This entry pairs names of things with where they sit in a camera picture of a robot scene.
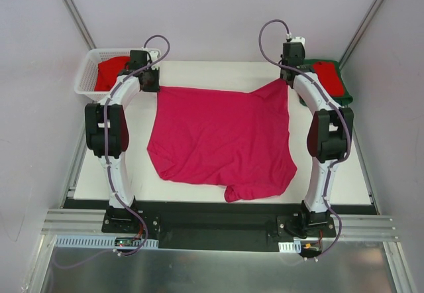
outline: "metal frame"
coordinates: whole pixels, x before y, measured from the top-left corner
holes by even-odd
[[[374,191],[373,183],[371,181],[370,174],[367,170],[367,165],[365,162],[364,154],[362,153],[362,149],[360,147],[360,139],[358,138],[358,135],[356,134],[356,129],[353,128],[353,135],[352,135],[353,141],[355,143],[356,152],[358,154],[359,164],[362,170],[362,174],[364,175],[365,185],[368,189],[368,194],[370,195],[371,204],[376,208],[376,211],[378,214],[381,213],[380,208],[378,206],[378,195]]]
[[[68,9],[69,14],[71,15],[75,24],[77,25],[77,28],[81,33],[84,42],[87,44],[87,47],[90,50],[96,48],[95,43],[84,23],[84,20],[82,19],[80,12],[78,11],[78,8],[74,3],[74,0],[63,0],[63,2],[65,3],[65,6]]]
[[[43,235],[104,235],[101,232],[103,210],[51,209],[42,227]],[[400,241],[395,221],[385,215],[341,215],[343,229],[340,241]],[[335,217],[335,227],[339,223]]]
[[[382,6],[384,1],[385,0],[374,0],[372,2],[369,10],[365,14],[365,17],[363,18],[363,20],[359,24],[358,29],[353,35],[352,40],[350,40],[349,45],[347,46],[341,59],[339,60],[340,69],[343,69],[343,66],[346,64],[347,60],[350,58],[350,55],[355,50],[356,46],[360,42],[360,39],[362,39],[362,36],[364,35],[366,29],[370,26],[372,19],[374,19],[374,17],[376,16],[377,12],[380,10],[380,7]]]
[[[95,48],[95,43],[78,11],[73,0],[63,0],[66,8],[72,16],[77,28],[81,33],[81,37],[87,44],[89,49]],[[350,55],[356,48],[360,39],[369,27],[372,19],[380,9],[384,0],[374,0],[364,19],[359,25],[357,31],[347,46],[342,58],[340,59],[340,67],[346,64]],[[84,142],[84,132],[81,131],[76,151],[73,155],[72,167],[66,180],[64,195],[62,198],[61,208],[65,204],[66,199],[72,198],[76,187],[76,182],[81,170],[83,156],[86,150]],[[372,191],[370,178],[366,170],[366,166],[360,150],[360,144],[357,137],[355,143],[358,149],[361,167],[366,179],[367,187],[374,199],[374,206],[378,205],[377,199]],[[56,242],[56,235],[102,235],[101,225],[103,223],[103,210],[87,210],[87,209],[51,209],[49,210],[46,221],[42,228],[42,236],[40,245],[35,254],[35,259],[30,269],[30,276],[27,277],[26,292],[38,293],[42,289],[44,278],[48,270],[50,257]],[[401,235],[395,225],[392,217],[382,215],[341,215],[343,223],[343,231],[339,241],[377,241],[384,244],[387,254],[388,264],[392,278],[394,280],[396,290],[398,292],[417,292],[414,287],[410,271],[405,263],[405,257],[401,247]]]

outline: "garment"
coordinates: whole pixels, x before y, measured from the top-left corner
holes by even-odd
[[[162,86],[147,149],[164,180],[224,185],[227,202],[265,198],[297,170],[288,126],[282,80],[252,93]]]
[[[130,60],[129,56],[116,56],[112,59],[100,62],[97,67],[97,81],[94,91],[110,91],[117,83],[118,73],[124,69],[125,64]]]
[[[342,97],[345,94],[342,81],[337,75],[335,65],[332,62],[318,61],[312,64],[312,68],[318,75],[319,82],[332,97]]]

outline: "white work surface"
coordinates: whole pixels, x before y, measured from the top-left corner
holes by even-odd
[[[222,89],[251,92],[274,81],[279,69],[262,62],[164,62],[160,70],[161,86]],[[288,189],[280,196],[239,202],[300,203],[309,186],[312,158],[306,137],[312,116],[302,106],[294,90],[289,89],[290,152],[297,172]],[[225,202],[224,186],[191,185],[159,178],[147,153],[147,144],[156,116],[156,94],[140,92],[125,111],[130,133],[127,170],[137,200],[171,202]],[[79,175],[75,199],[107,200],[105,173],[91,150],[87,150]],[[332,204],[370,204],[355,145],[350,158],[339,166],[331,194]]]

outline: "metal floor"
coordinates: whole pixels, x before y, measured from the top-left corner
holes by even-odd
[[[98,249],[55,248],[69,265]],[[141,250],[105,253],[82,266],[49,266],[45,293],[396,292],[382,243],[340,242],[328,255],[303,261],[292,253]]]

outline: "white basket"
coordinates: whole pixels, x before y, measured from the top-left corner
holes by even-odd
[[[116,56],[129,56],[131,50],[140,50],[140,48],[115,48],[115,49],[93,49],[90,50],[84,58],[81,66],[79,67],[78,74],[75,78],[74,90],[77,94],[84,94],[94,101],[100,101],[108,93],[94,91],[97,81],[97,74],[99,72],[97,65],[100,62],[112,59]]]

